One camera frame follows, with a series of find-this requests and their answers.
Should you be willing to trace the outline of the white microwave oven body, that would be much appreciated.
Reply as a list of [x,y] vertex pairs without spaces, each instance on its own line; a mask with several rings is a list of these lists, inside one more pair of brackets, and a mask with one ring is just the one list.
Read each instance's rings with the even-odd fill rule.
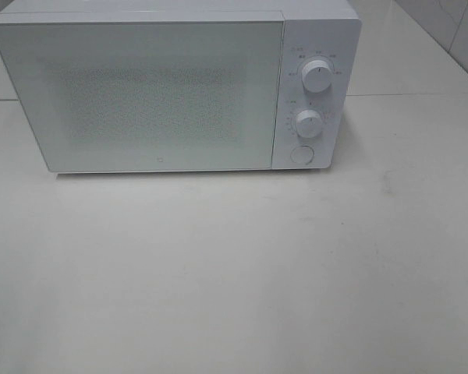
[[[0,25],[254,22],[283,25],[271,166],[223,171],[329,167],[362,27],[347,1],[14,1],[0,12]],[[300,73],[318,57],[331,63],[333,78],[327,90],[310,93]],[[305,110],[317,111],[324,122],[313,139],[296,133],[295,117]],[[292,162],[290,154],[298,146],[314,150],[310,164]]]

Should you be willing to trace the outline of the round white door button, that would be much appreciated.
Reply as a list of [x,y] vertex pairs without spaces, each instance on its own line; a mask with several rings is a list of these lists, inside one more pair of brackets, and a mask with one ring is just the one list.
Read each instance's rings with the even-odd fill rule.
[[310,146],[298,146],[290,154],[291,160],[295,164],[310,164],[314,159],[314,150]]

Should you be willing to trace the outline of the white microwave door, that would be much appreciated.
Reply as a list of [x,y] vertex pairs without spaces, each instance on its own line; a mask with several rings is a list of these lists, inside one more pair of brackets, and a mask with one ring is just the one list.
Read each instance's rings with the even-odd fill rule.
[[283,25],[0,25],[50,171],[268,169]]

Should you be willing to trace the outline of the white control knob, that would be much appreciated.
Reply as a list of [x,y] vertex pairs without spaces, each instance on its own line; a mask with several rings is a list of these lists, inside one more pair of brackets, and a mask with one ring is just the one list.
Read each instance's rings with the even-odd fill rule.
[[296,133],[301,138],[313,139],[322,133],[323,128],[323,119],[317,111],[301,111],[295,117]]
[[318,94],[327,90],[332,84],[332,64],[321,57],[313,58],[303,65],[300,75],[305,90]]

